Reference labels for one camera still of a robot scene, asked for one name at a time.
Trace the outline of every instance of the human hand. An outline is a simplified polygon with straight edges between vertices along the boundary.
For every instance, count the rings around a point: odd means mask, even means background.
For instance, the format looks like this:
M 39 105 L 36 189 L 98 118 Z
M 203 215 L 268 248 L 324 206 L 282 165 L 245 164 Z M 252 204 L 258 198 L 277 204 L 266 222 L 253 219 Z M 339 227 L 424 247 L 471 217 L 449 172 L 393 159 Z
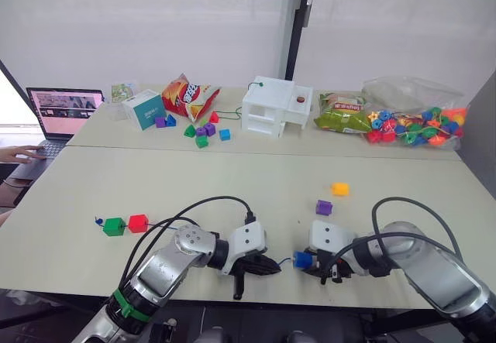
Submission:
M 25 155 L 34 159 L 46 159 L 45 156 L 36 155 L 30 152 L 42 149 L 42 146 L 20 146 L 20 147 L 5 147 L 0 148 L 0 162 L 3 163 L 30 163 L 31 159 L 25 157 L 17 157 L 17 155 Z

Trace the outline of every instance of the green snack bag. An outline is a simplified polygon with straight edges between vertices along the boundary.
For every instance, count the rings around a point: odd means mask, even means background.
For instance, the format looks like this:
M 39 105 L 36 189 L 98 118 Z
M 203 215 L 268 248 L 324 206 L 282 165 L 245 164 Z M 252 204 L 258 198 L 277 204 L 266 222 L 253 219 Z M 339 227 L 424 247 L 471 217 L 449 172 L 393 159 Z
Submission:
M 315 124 L 324 130 L 361 133 L 372 130 L 360 92 L 320 94 L 320 116 Z

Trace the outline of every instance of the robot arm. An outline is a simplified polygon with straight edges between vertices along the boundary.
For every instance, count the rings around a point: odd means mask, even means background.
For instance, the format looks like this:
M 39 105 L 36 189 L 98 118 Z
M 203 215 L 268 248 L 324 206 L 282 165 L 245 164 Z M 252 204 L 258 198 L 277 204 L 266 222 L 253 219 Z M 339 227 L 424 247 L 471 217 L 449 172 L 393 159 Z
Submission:
M 381 231 L 423 235 L 405 221 L 390 223 Z M 467 341 L 496 341 L 496 296 L 457 257 L 418 238 L 387 237 L 381 251 L 377 240 L 364 241 L 345 253 L 330 273 L 325 264 L 343 247 L 361 238 L 351 231 L 324 221 L 314 221 L 310 247 L 296 253 L 295 266 L 318 277 L 330 277 L 341 283 L 352 273 L 360 276 L 387 276 L 391 268 L 402 269 L 408 282 L 444 318 L 466 337 Z
M 191 267 L 208 266 L 228 275 L 233 274 L 234 269 L 243 269 L 239 264 L 250 264 L 250 254 L 257 254 L 263 262 L 263 269 L 253 272 L 250 267 L 245 267 L 245 272 L 259 275 L 280 272 L 276 262 L 261 255 L 266 250 L 265 232 L 257 221 L 237 228 L 229 241 L 221 240 L 196 225 L 184 225 L 166 247 L 152 254 L 129 282 L 113 293 L 73 343 L 137 341 L 152 316 L 170 299 Z M 235 296 L 241 298 L 243 290 L 239 290 L 239 275 L 234 276 Z

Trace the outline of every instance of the person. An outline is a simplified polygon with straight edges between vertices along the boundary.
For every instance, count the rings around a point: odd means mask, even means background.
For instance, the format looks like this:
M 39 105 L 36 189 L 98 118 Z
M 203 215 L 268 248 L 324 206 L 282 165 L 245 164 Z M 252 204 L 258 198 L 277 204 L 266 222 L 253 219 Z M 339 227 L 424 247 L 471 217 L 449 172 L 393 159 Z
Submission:
M 20 147 L 3 147 L 0 148 L 0 163 L 30 163 L 30 159 L 46 159 L 45 156 L 37 155 L 30 151 L 37 151 L 42 149 L 43 146 L 20 146 Z M 7 220 L 12 210 L 0 214 L 0 227 Z

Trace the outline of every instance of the teal box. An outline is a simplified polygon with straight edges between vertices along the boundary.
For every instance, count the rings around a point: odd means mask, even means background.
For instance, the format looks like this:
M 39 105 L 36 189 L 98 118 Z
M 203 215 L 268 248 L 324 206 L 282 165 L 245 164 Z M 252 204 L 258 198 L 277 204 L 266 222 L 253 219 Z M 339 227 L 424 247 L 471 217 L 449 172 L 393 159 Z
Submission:
M 166 117 L 164 103 L 160 94 L 153 90 L 145 90 L 125 100 L 122 105 L 128 117 L 141 130 L 155 125 L 156 117 Z

